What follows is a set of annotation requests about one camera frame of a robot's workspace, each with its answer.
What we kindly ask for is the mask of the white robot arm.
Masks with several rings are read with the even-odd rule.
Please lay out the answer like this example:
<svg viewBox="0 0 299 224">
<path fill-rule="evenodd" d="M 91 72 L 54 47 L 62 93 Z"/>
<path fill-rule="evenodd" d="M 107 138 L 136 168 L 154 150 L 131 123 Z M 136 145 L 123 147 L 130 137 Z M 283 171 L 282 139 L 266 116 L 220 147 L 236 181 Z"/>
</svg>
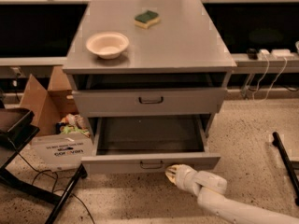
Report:
<svg viewBox="0 0 299 224">
<path fill-rule="evenodd" d="M 231 224 L 299 224 L 296 217 L 226 198 L 227 181 L 219 175 L 185 164 L 169 166 L 165 174 L 179 189 L 195 195 L 200 207 Z"/>
</svg>

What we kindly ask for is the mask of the white cream gripper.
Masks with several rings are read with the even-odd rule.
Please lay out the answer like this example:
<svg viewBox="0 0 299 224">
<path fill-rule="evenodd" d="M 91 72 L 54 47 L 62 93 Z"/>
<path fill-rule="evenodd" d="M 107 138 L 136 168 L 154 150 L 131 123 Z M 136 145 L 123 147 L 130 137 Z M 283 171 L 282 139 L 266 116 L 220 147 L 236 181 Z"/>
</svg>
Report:
<svg viewBox="0 0 299 224">
<path fill-rule="evenodd" d="M 179 189 L 187 191 L 195 196 L 198 195 L 200 187 L 195 181 L 197 171 L 185 164 L 175 164 L 166 168 L 165 175 L 169 181 Z"/>
</svg>

